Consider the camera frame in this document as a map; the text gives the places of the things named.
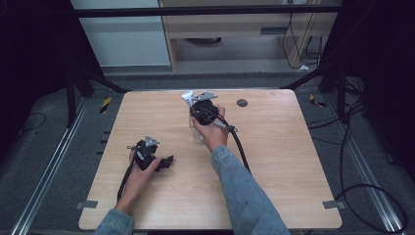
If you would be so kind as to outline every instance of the black cord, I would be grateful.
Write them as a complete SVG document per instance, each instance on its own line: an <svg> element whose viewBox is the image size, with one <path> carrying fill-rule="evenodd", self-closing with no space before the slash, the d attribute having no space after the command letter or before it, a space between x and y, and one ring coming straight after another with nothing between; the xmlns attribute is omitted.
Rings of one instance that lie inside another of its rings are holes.
<svg viewBox="0 0 415 235"><path fill-rule="evenodd" d="M225 124L226 125L226 129L232 134L232 136L234 137L234 139L235 139L235 143L236 143L236 145L238 146L238 150L239 150L239 153L241 154L241 158L242 158L242 162L244 163L244 167L250 172L250 174L252 174L251 173L251 170L250 170L250 166L248 165L248 161L247 161L247 157L245 156L245 152L244 152L244 149L242 148L242 144L241 144L241 141L239 140L239 137L238 137L238 135L236 134L236 131L235 131L235 126L233 126L233 125L230 125L227 121L226 121L226 119L225 119L225 117L224 116L222 116L221 114L218 114L218 115L216 115L216 114L214 114L213 112L211 112L210 110L207 110L207 109L204 109L204 108L202 108L202 107L198 107L198 109L200 109L200 110L202 110L202 111L204 111L204 112L207 112L207 113L209 113L210 115L212 115L212 116L215 116L216 118L218 118L220 121L222 121L222 123L223 124Z"/></svg>
<svg viewBox="0 0 415 235"><path fill-rule="evenodd" d="M323 50L323 36L320 36L320 41L318 44L318 50L317 52L309 52L308 51L308 47L311 43L312 40L312 36L310 36L310 38L308 39L307 45L305 47L305 55L309 58L309 59L313 59L313 60L317 60L317 64L319 64L319 61L321 59L321 54L322 54L322 50Z"/></svg>
<svg viewBox="0 0 415 235"><path fill-rule="evenodd" d="M335 142L331 142L331 141L319 139L319 138L316 138L316 137L311 137L311 139L318 140L318 141L321 141L321 142L324 142L324 143L328 143L328 144L342 145L342 143L335 143Z"/></svg>
<svg viewBox="0 0 415 235"><path fill-rule="evenodd" d="M315 125L315 126L310 126L308 129L317 129L317 128L321 128L321 127L324 127L324 126L327 126L327 125L329 125L329 124L331 124L331 123L334 123L334 122L336 122L337 120L339 120L340 118L339 117L337 117L337 118L335 118L335 119L333 119L333 120L331 120L331 121L329 121L329 122L326 122L326 123L324 123L324 124L320 124L320 125Z"/></svg>
<svg viewBox="0 0 415 235"><path fill-rule="evenodd" d="M300 48L299 48L299 45L298 45L298 43L297 43L297 41L296 41L296 38L295 38L295 36L294 36L294 31L293 31L293 13L290 13L290 20L289 20L289 22L288 22L287 29L286 29L286 32L284 33L283 40L282 40L282 44L283 44L283 51L284 51L284 54L285 54L285 56L286 56L286 58L287 58L287 61L288 61L288 64L290 65L290 67L291 67L292 69L299 69L299 68L300 68L300 67L294 67L293 65L291 65L290 60L289 60L288 55L287 55L287 51L285 50L285 37L286 37L286 35L287 35L287 33L288 33L288 30L290 30L290 31L291 31L291 35L293 36L294 44L296 45L296 49L297 49L297 55L298 55L298 57L299 57L300 61L301 61L301 62L303 62L305 66L316 65L316 64L317 64L317 62L315 62L315 63L309 63L309 62L305 62L305 61L301 58L301 55L300 55Z"/></svg>
<svg viewBox="0 0 415 235"><path fill-rule="evenodd" d="M354 83L352 83L351 81L346 79L346 85L347 85L347 88L351 91L352 94L363 95L363 90L359 87L360 84L355 85Z"/></svg>
<svg viewBox="0 0 415 235"><path fill-rule="evenodd" d="M116 201L118 202L121 199L122 193L124 192L125 183L127 182L128 176L131 173L131 169L134 167L135 162L134 158L131 160L130 166L128 167L127 171L125 172L124 177L122 178L121 185L119 186L118 193L116 194Z"/></svg>
<svg viewBox="0 0 415 235"><path fill-rule="evenodd" d="M350 211L360 221L362 221L364 224L366 224L367 226L371 227L372 229L374 229L374 230L376 230L378 232L387 233L387 234L402 233L405 230L405 228L407 227L407 225L408 225L408 217L407 217L407 214L406 214L405 210L400 205L399 201L392 194L390 194L389 192L387 192L386 190L384 190L384 189L382 189L382 188L380 188L378 186L371 185L371 184L356 184L356 185L350 186L350 187L348 187L348 188L345 189L343 162L344 162L345 144L346 144L346 140L347 140L348 134L350 133L350 117L353 114L353 110L356 109L356 108L358 108L361 105L362 104L359 104L356 107L350 106L350 109L347 112L347 116L346 116L346 131L345 131L345 136L344 136L344 139L343 139L343 142L342 142L341 153L340 153L340 183L341 183L341 190L342 191L341 191L341 193L337 197L335 197L335 199L337 201L341 196L343 196L343 198L345 200L345 204L350 209ZM354 208L351 206L350 202L347 199L346 193L348 191L352 190L352 189L362 188L362 187L364 187L364 188L369 187L369 188L373 188L373 189L379 190L379 191L385 193L385 195L387 195L390 199L392 199L392 201L395 203L395 205L399 208L399 210L400 210L400 212L401 212L401 214L403 216L403 219L404 219L403 225L402 225L402 227L400 229L395 230L395 231L388 231L388 230L385 230L383 228L377 227L377 226L371 224L370 222L368 222L367 220L365 220L363 217L361 217L354 210Z"/></svg>
<svg viewBox="0 0 415 235"><path fill-rule="evenodd" d="M310 125L310 124L313 124L313 123L317 123L317 122L320 122L320 121L323 121L323 120L329 120L329 119L333 119L333 118L339 119L338 117L328 117L328 118L324 118L324 119L319 119L319 120L314 120L314 121L311 121L311 122L307 122L306 124Z"/></svg>
<svg viewBox="0 0 415 235"><path fill-rule="evenodd" d="M35 116L35 115L41 115L41 116L43 116L43 120L40 122L40 124L38 124L38 125L36 125L36 126L34 126L34 127L31 127L31 128L23 129L23 130L22 130L22 132L26 132L26 131L30 131L30 130L37 129L37 128L39 128L39 127L40 127L43 123L45 123L45 121L46 121L46 115L45 115L45 114L42 114L42 113L32 113L32 114L30 114L29 116Z"/></svg>

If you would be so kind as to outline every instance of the white cabinet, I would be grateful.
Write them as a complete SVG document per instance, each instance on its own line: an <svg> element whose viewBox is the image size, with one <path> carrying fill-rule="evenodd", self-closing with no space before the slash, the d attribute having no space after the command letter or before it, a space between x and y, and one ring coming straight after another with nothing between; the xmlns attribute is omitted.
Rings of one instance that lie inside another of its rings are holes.
<svg viewBox="0 0 415 235"><path fill-rule="evenodd" d="M157 0L71 0L75 9L157 8ZM80 19L103 71L170 67L161 17Z"/></svg>

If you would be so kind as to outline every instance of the jeans jacket sleeve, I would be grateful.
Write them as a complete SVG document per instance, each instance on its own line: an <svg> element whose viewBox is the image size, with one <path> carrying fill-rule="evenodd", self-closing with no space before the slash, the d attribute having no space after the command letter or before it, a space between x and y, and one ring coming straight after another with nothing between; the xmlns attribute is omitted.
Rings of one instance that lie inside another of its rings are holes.
<svg viewBox="0 0 415 235"><path fill-rule="evenodd" d="M225 146L211 153L236 235L290 234L280 214L252 175Z"/></svg>
<svg viewBox="0 0 415 235"><path fill-rule="evenodd" d="M134 219L126 213L112 209L98 225L94 234L131 235L134 229Z"/></svg>

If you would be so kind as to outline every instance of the black metal pole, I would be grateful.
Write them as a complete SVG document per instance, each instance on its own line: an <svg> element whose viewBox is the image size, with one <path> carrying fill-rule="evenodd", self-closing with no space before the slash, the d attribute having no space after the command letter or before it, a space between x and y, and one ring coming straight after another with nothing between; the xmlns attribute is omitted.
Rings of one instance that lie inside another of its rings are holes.
<svg viewBox="0 0 415 235"><path fill-rule="evenodd" d="M131 91L130 89L124 89L120 86L117 86L117 85L113 84L112 82L106 80L104 77L101 77L100 75L96 74L95 72L92 72L92 71L90 71L90 70L88 70L84 67L78 67L78 70L79 70L79 72L86 75L87 77L92 78L92 79L100 82L101 84L107 86L108 88L112 89L113 91L115 91L117 93L126 93L128 91Z"/></svg>
<svg viewBox="0 0 415 235"><path fill-rule="evenodd" d="M111 18L111 17L151 17L187 15L235 15L235 14L283 14L283 13L331 13L357 6L342 4L323 5L253 5L253 6L209 6L209 7L168 7L168 8L129 8L129 9L89 9L49 12L59 17Z"/></svg>
<svg viewBox="0 0 415 235"><path fill-rule="evenodd" d="M68 124L67 127L70 127L76 117L76 104L75 104L75 92L73 89L73 79L70 70L65 76L65 82L67 86L67 102L68 102Z"/></svg>
<svg viewBox="0 0 415 235"><path fill-rule="evenodd" d="M338 115L341 121L346 124L345 107L346 107L346 72L342 63L339 64L338 80Z"/></svg>

